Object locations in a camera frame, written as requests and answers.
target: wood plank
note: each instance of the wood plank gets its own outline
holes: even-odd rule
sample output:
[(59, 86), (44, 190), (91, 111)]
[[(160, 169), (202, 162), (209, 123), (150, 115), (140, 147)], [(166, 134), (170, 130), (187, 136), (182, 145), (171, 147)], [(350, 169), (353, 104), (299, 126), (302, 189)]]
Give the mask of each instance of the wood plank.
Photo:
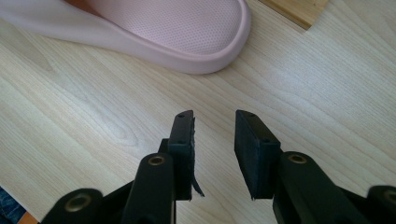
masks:
[(329, 0), (260, 0), (284, 17), (308, 30)]

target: denim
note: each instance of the denim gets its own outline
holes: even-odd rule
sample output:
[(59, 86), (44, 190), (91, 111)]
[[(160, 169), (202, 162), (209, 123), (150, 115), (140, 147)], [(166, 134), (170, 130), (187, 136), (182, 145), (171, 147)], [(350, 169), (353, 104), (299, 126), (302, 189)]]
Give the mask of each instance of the denim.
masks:
[(26, 210), (0, 187), (0, 224), (17, 224)]

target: light wood surface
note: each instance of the light wood surface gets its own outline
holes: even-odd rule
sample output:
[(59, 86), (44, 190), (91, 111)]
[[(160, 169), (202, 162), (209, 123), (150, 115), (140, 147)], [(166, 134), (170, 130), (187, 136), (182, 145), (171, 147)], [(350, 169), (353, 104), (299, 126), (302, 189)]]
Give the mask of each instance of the light wood surface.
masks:
[(233, 153), (244, 109), (335, 184), (360, 195), (396, 186), (396, 2), (332, 0), (307, 32), (247, 2), (246, 46), (207, 76), (0, 21), (0, 185), (39, 220), (74, 189), (108, 194), (193, 109), (206, 197), (177, 203), (177, 223), (276, 223), (271, 201), (250, 200)]
[(318, 19), (329, 0), (260, 0), (305, 30)]

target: slipper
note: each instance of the slipper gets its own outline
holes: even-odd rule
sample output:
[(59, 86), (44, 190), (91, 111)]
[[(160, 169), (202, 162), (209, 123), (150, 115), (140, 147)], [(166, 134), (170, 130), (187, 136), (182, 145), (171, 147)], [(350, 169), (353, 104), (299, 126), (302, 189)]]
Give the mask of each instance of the slipper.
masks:
[(245, 0), (0, 0), (0, 17), (188, 74), (227, 66), (250, 30)]

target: wooden floor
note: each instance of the wooden floor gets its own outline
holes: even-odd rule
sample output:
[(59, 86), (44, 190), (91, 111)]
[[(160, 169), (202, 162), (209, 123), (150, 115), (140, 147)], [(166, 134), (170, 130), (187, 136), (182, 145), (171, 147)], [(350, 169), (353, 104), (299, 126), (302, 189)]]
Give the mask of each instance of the wooden floor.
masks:
[(396, 1), (331, 0), (309, 31), (247, 2), (247, 44), (205, 76), (0, 20), (0, 185), (38, 220), (74, 189), (108, 194), (193, 109), (206, 197), (177, 203), (177, 223), (276, 223), (271, 201), (250, 200), (233, 153), (244, 109), (335, 184), (360, 195), (396, 186)]

